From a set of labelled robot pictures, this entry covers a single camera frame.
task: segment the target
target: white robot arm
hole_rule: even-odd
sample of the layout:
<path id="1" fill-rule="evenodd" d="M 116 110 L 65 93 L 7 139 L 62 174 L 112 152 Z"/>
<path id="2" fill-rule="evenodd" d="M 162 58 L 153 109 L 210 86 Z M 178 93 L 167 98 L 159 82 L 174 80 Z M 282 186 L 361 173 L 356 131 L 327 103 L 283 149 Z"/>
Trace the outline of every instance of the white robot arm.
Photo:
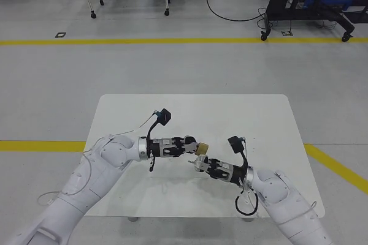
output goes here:
<path id="1" fill-rule="evenodd" d="M 244 163 L 241 167 L 201 155 L 192 162 L 195 170 L 206 172 L 212 178 L 234 183 L 243 187 L 243 190 L 253 190 L 256 195 L 255 210 L 250 214 L 241 212 L 237 206 L 237 197 L 237 211 L 244 215 L 253 215 L 260 202 L 274 224 L 294 245 L 333 244 L 313 206 L 309 205 L 283 172 L 253 169 L 248 166 L 243 154 L 242 142 L 245 139 L 232 137 L 228 141 L 234 152 L 243 156 Z"/>
<path id="2" fill-rule="evenodd" d="M 151 130 L 166 125 L 171 114 L 155 111 L 156 122 L 147 137 L 135 142 L 124 135 L 99 139 L 87 152 L 54 202 L 26 230 L 18 233 L 8 245 L 66 245 L 75 226 L 87 211 L 104 197 L 133 160 L 155 157 L 178 157 L 183 153 L 205 154 L 208 146 L 193 137 L 150 139 Z"/>

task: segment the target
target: gold object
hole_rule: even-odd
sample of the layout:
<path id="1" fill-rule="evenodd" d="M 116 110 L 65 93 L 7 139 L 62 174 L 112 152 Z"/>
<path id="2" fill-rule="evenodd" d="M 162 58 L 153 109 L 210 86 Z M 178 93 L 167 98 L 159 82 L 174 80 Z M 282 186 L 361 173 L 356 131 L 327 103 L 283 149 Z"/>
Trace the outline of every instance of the gold object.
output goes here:
<path id="1" fill-rule="evenodd" d="M 209 149 L 209 145 L 205 143 L 199 143 L 199 146 L 196 149 L 195 155 L 206 155 L 207 150 Z"/>

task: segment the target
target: yellow stripe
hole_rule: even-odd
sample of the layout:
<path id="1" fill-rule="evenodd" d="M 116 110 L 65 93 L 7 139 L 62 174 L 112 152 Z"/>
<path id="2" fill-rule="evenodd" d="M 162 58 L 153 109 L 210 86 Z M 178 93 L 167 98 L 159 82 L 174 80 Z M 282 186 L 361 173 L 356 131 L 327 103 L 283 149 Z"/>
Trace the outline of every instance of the yellow stripe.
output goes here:
<path id="1" fill-rule="evenodd" d="M 320 151 L 313 145 L 305 144 L 304 147 L 309 156 L 313 157 L 315 160 L 368 195 L 368 181 L 366 179 L 351 171 L 349 168 L 343 166 L 341 163 L 337 162 L 335 159 Z"/>
<path id="2" fill-rule="evenodd" d="M 341 43 L 339 37 L 270 37 L 269 43 Z M 349 42 L 368 43 L 368 37 L 354 37 Z M 163 39 L 59 39 L 59 40 L 0 40 L 0 46 L 45 45 L 118 45 L 175 43 L 263 43 L 260 37 L 163 38 Z"/>
<path id="3" fill-rule="evenodd" d="M 0 151 L 82 152 L 84 141 L 0 141 Z"/>
<path id="4" fill-rule="evenodd" d="M 84 141 L 0 141 L 0 151 L 82 152 Z M 310 144 L 307 154 L 368 195 L 368 181 Z"/>

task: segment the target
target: gray floor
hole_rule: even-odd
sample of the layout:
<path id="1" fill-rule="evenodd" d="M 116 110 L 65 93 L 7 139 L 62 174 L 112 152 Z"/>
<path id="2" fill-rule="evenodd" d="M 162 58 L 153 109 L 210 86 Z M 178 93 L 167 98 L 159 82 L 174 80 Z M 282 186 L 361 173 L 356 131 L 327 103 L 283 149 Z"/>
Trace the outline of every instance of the gray floor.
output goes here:
<path id="1" fill-rule="evenodd" d="M 252 17 L 267 1 L 212 0 L 219 13 Z M 255 22 L 214 17 L 204 0 L 94 3 L 0 1 L 0 40 L 155 37 L 259 37 Z M 271 36 L 289 23 L 279 22 Z M 295 37 L 343 31 L 293 23 Z M 368 37 L 368 24 L 354 36 Z M 119 93 L 281 93 L 304 143 L 317 144 L 368 180 L 368 43 L 231 43 L 0 47 L 0 140 L 86 140 L 98 99 Z M 118 107 L 118 113 L 125 106 Z M 60 189 L 80 155 L 0 153 L 0 244 L 44 207 L 36 197 Z M 310 159 L 336 244 L 368 244 L 368 196 Z M 240 219 L 85 217 L 73 244 L 289 244 L 271 224 Z"/>

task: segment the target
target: cart wheel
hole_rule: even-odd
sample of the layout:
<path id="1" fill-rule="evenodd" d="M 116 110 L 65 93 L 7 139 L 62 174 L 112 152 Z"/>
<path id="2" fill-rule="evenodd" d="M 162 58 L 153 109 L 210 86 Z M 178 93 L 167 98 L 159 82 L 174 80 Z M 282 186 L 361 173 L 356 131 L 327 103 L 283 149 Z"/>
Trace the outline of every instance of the cart wheel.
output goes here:
<path id="1" fill-rule="evenodd" d="M 350 39 L 350 37 L 351 37 L 351 35 L 350 35 L 350 34 L 348 34 L 347 32 L 345 32 L 345 33 L 343 34 L 342 41 L 343 41 L 343 42 L 348 42 L 348 41 L 349 41 L 349 39 Z"/>
<path id="2" fill-rule="evenodd" d="M 260 39 L 261 39 L 262 41 L 266 41 L 266 39 L 267 39 L 266 34 L 262 34 L 262 36 L 260 37 Z"/>

